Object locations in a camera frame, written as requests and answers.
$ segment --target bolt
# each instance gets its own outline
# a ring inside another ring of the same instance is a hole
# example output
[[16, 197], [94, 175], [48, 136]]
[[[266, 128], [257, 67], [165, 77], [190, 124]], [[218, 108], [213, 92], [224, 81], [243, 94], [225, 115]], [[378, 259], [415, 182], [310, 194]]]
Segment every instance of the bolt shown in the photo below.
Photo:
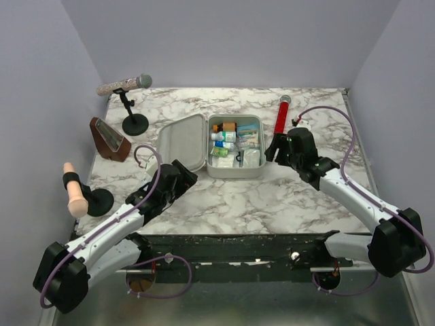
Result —
[[294, 252], [290, 255], [290, 258], [292, 258], [292, 261], [298, 261], [300, 259], [300, 255], [298, 252]]
[[172, 253], [167, 253], [166, 255], [164, 255], [166, 258], [164, 259], [168, 264], [172, 263], [172, 261], [174, 260], [174, 257], [172, 256]]

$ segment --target microphone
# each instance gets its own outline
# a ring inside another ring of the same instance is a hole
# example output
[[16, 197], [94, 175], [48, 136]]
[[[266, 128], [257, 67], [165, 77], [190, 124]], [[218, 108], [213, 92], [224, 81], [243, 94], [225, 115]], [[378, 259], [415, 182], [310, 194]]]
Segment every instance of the microphone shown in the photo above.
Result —
[[143, 73], [136, 78], [130, 78], [123, 81], [118, 81], [116, 83], [101, 85], [97, 88], [97, 94], [99, 96], [105, 96], [112, 94], [114, 90], [117, 90], [118, 88], [122, 88], [128, 92], [129, 90], [136, 90], [137, 88], [150, 88], [151, 85], [151, 76]]
[[[75, 173], [74, 166], [71, 163], [63, 164], [63, 173], [73, 172]], [[68, 191], [68, 211], [76, 219], [83, 217], [88, 212], [88, 201], [84, 199], [82, 189], [77, 181], [71, 180], [67, 183]]]

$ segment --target black microphone stand base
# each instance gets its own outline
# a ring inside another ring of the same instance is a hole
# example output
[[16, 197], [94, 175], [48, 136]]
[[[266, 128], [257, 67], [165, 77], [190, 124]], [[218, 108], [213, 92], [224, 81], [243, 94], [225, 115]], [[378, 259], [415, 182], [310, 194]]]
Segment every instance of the black microphone stand base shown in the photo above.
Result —
[[93, 217], [103, 216], [107, 214], [114, 205], [114, 195], [107, 189], [95, 189], [91, 191], [91, 195], [87, 196], [88, 215]]
[[147, 131], [148, 119], [139, 113], [129, 115], [122, 122], [122, 129], [128, 136], [139, 136]]

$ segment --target open case lid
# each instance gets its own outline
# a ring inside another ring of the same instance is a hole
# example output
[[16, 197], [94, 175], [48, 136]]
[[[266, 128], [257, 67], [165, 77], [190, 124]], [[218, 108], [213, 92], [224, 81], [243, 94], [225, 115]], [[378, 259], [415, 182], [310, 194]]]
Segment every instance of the open case lid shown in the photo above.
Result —
[[192, 172], [205, 164], [207, 147], [205, 117], [195, 114], [171, 122], [163, 127], [157, 137], [157, 151], [163, 163], [179, 160]]

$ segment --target small bottle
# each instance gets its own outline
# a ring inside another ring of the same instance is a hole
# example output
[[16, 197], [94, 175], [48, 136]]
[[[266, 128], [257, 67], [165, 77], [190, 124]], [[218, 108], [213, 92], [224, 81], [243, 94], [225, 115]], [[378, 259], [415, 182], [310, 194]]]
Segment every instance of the small bottle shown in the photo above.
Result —
[[236, 145], [234, 143], [227, 143], [226, 141], [214, 141], [213, 146], [228, 148], [230, 151], [234, 151]]
[[219, 131], [236, 131], [237, 130], [237, 124], [234, 122], [224, 122], [223, 124], [215, 124], [213, 125], [213, 131], [219, 132]]
[[217, 134], [211, 134], [212, 141], [227, 141], [229, 143], [236, 142], [236, 132], [235, 131], [221, 131]]

